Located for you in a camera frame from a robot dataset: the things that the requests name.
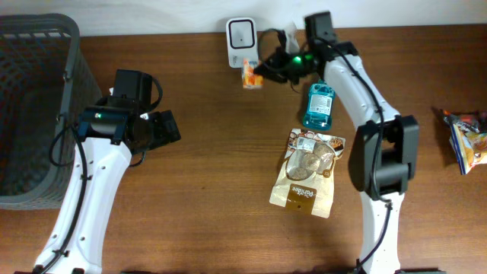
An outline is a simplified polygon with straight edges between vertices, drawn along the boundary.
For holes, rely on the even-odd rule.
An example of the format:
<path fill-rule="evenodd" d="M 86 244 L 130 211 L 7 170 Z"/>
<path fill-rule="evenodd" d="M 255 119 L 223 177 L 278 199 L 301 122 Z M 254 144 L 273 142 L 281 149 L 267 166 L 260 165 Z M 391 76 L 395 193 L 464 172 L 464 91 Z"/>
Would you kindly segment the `teal mouthwash bottle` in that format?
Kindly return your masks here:
<path fill-rule="evenodd" d="M 302 124 L 308 129 L 328 131 L 332 127 L 332 110 L 336 92 L 323 80 L 308 90 L 307 108 Z"/>

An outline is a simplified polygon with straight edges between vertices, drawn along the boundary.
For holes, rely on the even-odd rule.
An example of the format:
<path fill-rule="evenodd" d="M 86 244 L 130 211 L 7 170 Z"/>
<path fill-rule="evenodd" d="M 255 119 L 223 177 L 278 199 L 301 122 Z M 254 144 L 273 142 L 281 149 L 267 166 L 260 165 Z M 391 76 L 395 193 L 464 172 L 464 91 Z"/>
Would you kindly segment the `orange snack packet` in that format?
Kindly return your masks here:
<path fill-rule="evenodd" d="M 252 59 L 243 59 L 242 82 L 245 89 L 259 89 L 263 87 L 263 76 L 254 72 L 259 62 Z"/>

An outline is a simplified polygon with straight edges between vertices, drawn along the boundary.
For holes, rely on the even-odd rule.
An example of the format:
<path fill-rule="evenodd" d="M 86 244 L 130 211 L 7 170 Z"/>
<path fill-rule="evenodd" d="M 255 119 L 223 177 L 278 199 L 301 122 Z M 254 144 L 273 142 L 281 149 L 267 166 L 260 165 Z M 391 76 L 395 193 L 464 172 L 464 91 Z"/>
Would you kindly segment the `beige cookie pouch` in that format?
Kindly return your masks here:
<path fill-rule="evenodd" d="M 292 129 L 269 202 L 328 218 L 334 197 L 334 168 L 344 148 L 342 137 Z"/>

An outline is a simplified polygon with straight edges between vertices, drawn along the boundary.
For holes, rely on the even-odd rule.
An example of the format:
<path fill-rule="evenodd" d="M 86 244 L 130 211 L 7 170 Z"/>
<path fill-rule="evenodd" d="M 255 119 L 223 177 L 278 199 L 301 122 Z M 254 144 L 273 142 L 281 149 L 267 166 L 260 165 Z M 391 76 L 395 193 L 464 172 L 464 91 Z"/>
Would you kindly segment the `dark red snack packet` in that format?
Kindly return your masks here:
<path fill-rule="evenodd" d="M 467 132 L 486 133 L 486 111 L 452 113 L 448 110 L 441 110 L 441 113 L 448 125 L 456 125 Z"/>

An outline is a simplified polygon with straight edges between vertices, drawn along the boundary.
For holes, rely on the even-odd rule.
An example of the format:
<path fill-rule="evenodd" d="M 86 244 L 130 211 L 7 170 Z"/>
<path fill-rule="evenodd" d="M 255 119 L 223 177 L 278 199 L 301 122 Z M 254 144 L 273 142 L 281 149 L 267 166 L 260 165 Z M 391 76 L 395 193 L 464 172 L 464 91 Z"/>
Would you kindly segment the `yellow snack bag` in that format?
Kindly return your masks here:
<path fill-rule="evenodd" d="M 475 166 L 486 164 L 486 134 L 463 131 L 458 125 L 450 126 L 452 145 L 460 174 L 468 174 Z"/>

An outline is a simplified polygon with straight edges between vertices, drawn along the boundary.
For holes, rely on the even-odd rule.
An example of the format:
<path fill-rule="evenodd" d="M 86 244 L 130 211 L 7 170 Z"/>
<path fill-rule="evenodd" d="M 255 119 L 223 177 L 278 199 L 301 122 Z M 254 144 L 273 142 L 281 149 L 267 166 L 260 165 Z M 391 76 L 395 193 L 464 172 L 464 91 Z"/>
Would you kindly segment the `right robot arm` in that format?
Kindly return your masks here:
<path fill-rule="evenodd" d="M 355 127 L 349 176 L 361 198 L 363 237 L 356 273 L 399 273 L 399 212 L 415 176 L 419 124 L 390 106 L 364 70 L 358 50 L 340 41 L 328 11 L 306 16 L 306 42 L 286 30 L 256 72 L 278 83 L 318 73 L 338 95 Z"/>

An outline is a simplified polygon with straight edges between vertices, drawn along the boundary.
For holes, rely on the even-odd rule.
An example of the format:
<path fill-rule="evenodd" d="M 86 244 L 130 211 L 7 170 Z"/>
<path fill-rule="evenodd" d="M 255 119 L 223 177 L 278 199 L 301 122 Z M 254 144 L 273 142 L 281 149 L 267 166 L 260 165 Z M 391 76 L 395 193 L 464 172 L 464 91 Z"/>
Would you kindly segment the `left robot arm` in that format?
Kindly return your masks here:
<path fill-rule="evenodd" d="M 86 107 L 70 125 L 75 140 L 72 175 L 35 273 L 100 273 L 103 242 L 118 186 L 132 158 L 181 139 L 162 101 L 159 80 L 119 69 L 109 95 Z"/>

